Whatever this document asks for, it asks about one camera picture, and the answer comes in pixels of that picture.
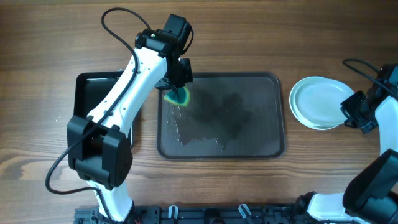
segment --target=sponge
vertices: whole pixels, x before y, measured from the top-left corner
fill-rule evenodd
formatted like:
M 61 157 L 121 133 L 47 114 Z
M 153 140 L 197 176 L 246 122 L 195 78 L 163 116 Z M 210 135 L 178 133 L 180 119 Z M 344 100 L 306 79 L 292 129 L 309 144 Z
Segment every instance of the sponge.
M 177 91 L 170 91 L 165 96 L 164 99 L 177 106 L 187 106 L 191 100 L 191 94 L 187 87 L 178 88 Z

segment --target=wooden table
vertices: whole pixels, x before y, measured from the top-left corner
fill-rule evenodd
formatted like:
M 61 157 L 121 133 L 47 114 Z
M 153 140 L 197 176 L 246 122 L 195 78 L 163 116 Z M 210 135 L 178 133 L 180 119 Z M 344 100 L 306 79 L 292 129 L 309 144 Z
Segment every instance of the wooden table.
M 142 108 L 127 184 L 136 205 L 293 202 L 310 191 L 344 191 L 379 154 L 379 133 L 340 126 L 315 131 L 289 108 L 293 85 L 320 75 L 354 91 L 371 83 L 342 66 L 363 58 L 397 63 L 397 1 L 168 2 L 0 7 L 0 222 L 71 223 L 74 208 L 97 205 L 92 192 L 53 195 L 45 175 L 66 149 L 75 79 L 124 68 L 128 50 L 101 26 L 126 7 L 162 28 L 170 13 L 195 30 L 187 52 L 194 72 L 270 71 L 282 84 L 287 149 L 266 161 L 169 162 L 156 149 L 157 91 Z M 133 44 L 143 24 L 125 12 L 106 19 Z M 86 183 L 63 161 L 57 189 Z

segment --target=wood grain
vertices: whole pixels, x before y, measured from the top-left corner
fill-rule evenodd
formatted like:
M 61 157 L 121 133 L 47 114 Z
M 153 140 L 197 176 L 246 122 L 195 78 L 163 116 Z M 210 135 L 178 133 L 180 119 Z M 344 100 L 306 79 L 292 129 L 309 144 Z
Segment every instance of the wood grain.
M 300 124 L 288 95 L 301 78 L 321 75 L 355 91 L 371 85 L 341 65 L 348 57 L 377 66 L 398 59 L 397 1 L 164 2 L 0 7 L 0 222 L 70 223 L 73 209 L 97 202 L 91 192 L 59 196 L 45 175 L 66 148 L 75 79 L 115 71 L 129 52 L 103 30 L 102 13 L 127 7 L 161 28 L 170 13 L 186 17 L 195 40 L 194 72 L 270 71 L 282 84 L 285 154 L 267 161 L 169 162 L 157 153 L 157 92 L 142 108 L 127 178 L 136 205 L 293 202 L 309 191 L 341 192 L 379 153 L 379 133 Z M 134 42 L 144 26 L 129 14 L 106 19 Z M 64 161 L 58 189 L 85 186 Z

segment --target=black tray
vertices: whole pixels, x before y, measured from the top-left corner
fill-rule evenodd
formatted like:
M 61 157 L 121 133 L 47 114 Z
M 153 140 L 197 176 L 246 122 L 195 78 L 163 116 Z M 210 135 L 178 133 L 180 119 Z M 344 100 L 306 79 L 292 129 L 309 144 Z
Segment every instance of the black tray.
M 269 72 L 196 73 L 186 108 L 159 92 L 157 150 L 168 160 L 268 159 L 285 149 L 280 84 Z

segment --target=black container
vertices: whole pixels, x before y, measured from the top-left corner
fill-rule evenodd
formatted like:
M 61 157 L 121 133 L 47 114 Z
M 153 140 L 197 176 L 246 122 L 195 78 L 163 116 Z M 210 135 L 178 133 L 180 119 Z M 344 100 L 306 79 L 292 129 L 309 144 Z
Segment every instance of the black container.
M 278 79 L 269 72 L 196 73 L 186 108 L 159 92 L 157 150 L 168 160 L 268 159 L 285 149 Z

